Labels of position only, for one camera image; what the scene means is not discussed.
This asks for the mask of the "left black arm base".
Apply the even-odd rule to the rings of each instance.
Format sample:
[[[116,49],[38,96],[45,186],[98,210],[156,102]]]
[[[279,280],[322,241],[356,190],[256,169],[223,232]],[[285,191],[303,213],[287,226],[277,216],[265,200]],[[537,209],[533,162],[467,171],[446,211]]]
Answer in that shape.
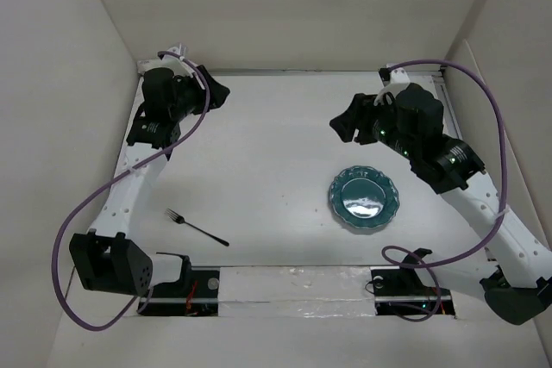
[[[218,316],[221,268],[194,266],[183,256],[179,280],[158,284],[150,297],[138,302],[141,316],[214,317]]]

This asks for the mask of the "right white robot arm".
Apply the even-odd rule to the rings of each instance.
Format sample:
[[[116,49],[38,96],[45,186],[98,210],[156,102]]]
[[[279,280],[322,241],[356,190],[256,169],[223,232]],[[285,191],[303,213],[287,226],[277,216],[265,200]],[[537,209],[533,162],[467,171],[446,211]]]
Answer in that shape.
[[[358,93],[329,125],[343,142],[379,142],[409,161],[411,171],[456,210],[480,241],[463,253],[426,262],[432,251],[404,249],[393,260],[403,290],[427,286],[479,298],[502,320],[522,325],[551,304],[551,251],[507,205],[506,157],[496,189],[481,158],[464,141],[443,132],[444,107],[410,81],[405,65],[379,70],[383,88]]]

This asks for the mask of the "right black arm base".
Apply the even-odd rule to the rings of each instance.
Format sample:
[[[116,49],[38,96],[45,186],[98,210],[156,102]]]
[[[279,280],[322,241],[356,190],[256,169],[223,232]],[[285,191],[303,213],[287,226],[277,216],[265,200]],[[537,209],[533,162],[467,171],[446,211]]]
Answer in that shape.
[[[377,316],[397,316],[411,322],[426,321],[430,315],[456,316],[450,291],[441,288],[438,302],[436,288],[424,285],[414,270],[374,266],[370,275],[364,290],[373,296]]]

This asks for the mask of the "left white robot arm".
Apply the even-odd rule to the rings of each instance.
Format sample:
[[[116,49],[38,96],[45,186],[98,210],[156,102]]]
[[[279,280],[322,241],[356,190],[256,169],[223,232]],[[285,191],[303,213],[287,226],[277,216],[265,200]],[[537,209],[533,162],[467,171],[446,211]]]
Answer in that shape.
[[[186,294],[192,284],[188,257],[146,253],[132,241],[154,183],[183,141],[180,123],[188,115],[204,118],[220,108],[229,88],[202,65],[185,58],[182,46],[159,53],[139,65],[143,101],[126,138],[117,167],[118,181],[85,234],[74,234],[70,254],[83,287],[128,296],[150,290]]]

